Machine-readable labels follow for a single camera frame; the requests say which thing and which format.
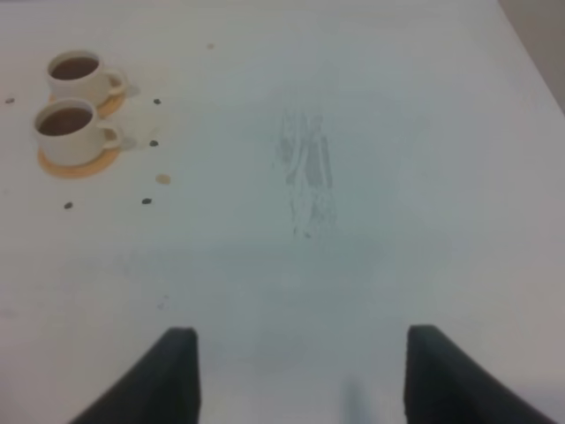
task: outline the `cup handle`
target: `cup handle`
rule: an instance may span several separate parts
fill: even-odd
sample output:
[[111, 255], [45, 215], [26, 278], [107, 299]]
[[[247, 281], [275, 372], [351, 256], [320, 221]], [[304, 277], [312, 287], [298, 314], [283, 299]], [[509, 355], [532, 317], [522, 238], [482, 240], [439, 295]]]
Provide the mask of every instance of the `cup handle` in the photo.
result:
[[114, 79], [120, 82], [119, 86], [110, 87], [109, 95], [120, 95], [125, 92], [125, 89], [128, 86], [128, 82], [123, 72], [115, 68], [104, 68], [103, 72], [109, 77], [114, 77]]
[[113, 122], [99, 121], [96, 126], [101, 130], [112, 131], [116, 135], [115, 140], [106, 140], [102, 148], [119, 148], [122, 144], [124, 144], [124, 133], [122, 132], [122, 129]]

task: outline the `white cup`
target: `white cup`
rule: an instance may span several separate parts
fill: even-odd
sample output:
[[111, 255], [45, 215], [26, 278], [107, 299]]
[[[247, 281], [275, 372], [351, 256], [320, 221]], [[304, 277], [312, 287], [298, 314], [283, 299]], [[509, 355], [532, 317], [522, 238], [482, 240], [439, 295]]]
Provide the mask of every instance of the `white cup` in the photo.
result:
[[[62, 62], [79, 57], [88, 57], [98, 62], [98, 67], [91, 73], [76, 79], [57, 79], [52, 72]], [[47, 66], [47, 82], [51, 88], [51, 94], [56, 99], [74, 97], [85, 99], [100, 106], [111, 95], [120, 95], [127, 89], [128, 83], [124, 73], [118, 69], [107, 68], [100, 56], [88, 50], [71, 50], [54, 57]], [[112, 87], [110, 77], [119, 81], [119, 85]]]
[[[80, 108], [92, 114], [90, 121], [75, 132], [64, 135], [46, 135], [40, 132], [41, 124], [54, 113]], [[114, 133], [113, 140], [106, 138], [106, 130]], [[95, 106], [82, 99], [62, 99], [41, 109], [34, 119], [34, 137], [43, 154], [56, 165], [76, 166], [96, 159], [106, 148], [118, 148], [124, 142], [122, 130], [114, 123], [98, 117]]]

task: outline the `crumb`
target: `crumb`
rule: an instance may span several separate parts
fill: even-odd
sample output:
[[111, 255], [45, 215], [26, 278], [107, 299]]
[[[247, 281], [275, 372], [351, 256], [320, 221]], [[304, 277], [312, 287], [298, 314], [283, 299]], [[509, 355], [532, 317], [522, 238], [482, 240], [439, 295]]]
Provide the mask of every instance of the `crumb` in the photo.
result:
[[168, 186], [170, 184], [170, 176], [168, 176], [167, 174], [159, 174], [157, 177], [155, 177], [155, 181], [157, 181], [159, 184], [165, 184], [166, 186]]

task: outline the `white table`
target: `white table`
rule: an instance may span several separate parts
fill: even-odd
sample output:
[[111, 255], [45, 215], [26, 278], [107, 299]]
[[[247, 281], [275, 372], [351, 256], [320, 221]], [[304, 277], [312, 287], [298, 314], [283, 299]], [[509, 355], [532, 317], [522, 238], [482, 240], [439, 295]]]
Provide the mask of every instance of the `white table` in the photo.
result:
[[[0, 4], [0, 421], [193, 326], [204, 423], [403, 423], [422, 322], [565, 420], [565, 119], [498, 5], [158, 3]], [[66, 181], [29, 125], [71, 47], [137, 147]]]

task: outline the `coffee cup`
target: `coffee cup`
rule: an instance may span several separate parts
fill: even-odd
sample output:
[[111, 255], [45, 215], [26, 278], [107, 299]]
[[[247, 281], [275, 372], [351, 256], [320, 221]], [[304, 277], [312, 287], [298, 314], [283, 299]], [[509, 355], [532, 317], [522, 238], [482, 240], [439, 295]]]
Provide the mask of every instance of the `coffee cup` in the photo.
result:
[[[83, 99], [50, 103], [35, 115], [33, 125], [43, 154], [60, 166], [89, 163], [104, 149], [118, 148], [124, 142], [122, 130], [100, 119], [95, 106]], [[108, 140], [108, 133], [113, 133], [112, 140]]]
[[[121, 95], [128, 83], [124, 73], [107, 68], [100, 56], [88, 50], [71, 50], [51, 59], [47, 66], [47, 82], [57, 98], [85, 99], [100, 106], [113, 95]], [[110, 79], [117, 82], [112, 86]]]

